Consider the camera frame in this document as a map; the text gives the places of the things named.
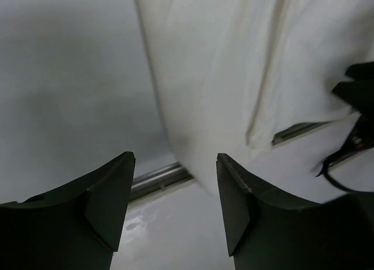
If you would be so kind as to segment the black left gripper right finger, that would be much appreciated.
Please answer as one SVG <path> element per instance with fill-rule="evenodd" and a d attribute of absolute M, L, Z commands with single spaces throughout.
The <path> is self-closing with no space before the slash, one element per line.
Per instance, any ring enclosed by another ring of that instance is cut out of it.
<path fill-rule="evenodd" d="M 302 199 L 217 156 L 227 249 L 236 269 L 372 269 L 373 193 Z"/>

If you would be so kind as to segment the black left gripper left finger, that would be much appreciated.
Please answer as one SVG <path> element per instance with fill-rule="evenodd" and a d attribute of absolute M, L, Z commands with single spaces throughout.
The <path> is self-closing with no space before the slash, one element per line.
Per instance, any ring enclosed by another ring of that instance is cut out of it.
<path fill-rule="evenodd" d="M 1 204 L 1 268 L 109 269 L 134 168 L 125 152 L 58 188 Z"/>

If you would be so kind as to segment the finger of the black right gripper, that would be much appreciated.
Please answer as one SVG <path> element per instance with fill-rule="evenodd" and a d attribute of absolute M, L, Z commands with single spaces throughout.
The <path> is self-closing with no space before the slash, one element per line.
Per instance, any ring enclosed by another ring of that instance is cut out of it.
<path fill-rule="evenodd" d="M 373 115 L 373 61 L 350 65 L 345 76 L 352 81 L 341 81 L 332 93 L 362 115 Z"/>

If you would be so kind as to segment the white t shirt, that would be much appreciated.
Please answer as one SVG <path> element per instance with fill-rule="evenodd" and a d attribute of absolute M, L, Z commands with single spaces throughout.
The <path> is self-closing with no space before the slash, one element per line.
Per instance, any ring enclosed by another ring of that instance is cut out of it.
<path fill-rule="evenodd" d="M 331 94 L 373 59 L 373 0 L 136 0 L 176 159 L 212 194 L 216 156 L 242 164 L 276 133 L 346 117 Z"/>

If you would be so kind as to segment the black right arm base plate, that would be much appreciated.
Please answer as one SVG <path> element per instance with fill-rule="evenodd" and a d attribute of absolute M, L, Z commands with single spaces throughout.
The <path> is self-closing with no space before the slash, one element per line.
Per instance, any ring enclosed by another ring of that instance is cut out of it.
<path fill-rule="evenodd" d="M 329 169 L 331 165 L 338 161 L 343 161 L 371 148 L 373 148 L 373 122 L 360 115 L 341 148 L 323 159 L 321 171 L 317 177 L 322 175 L 332 186 L 344 192 L 360 193 L 361 191 L 350 189 L 336 181 L 330 175 Z"/>

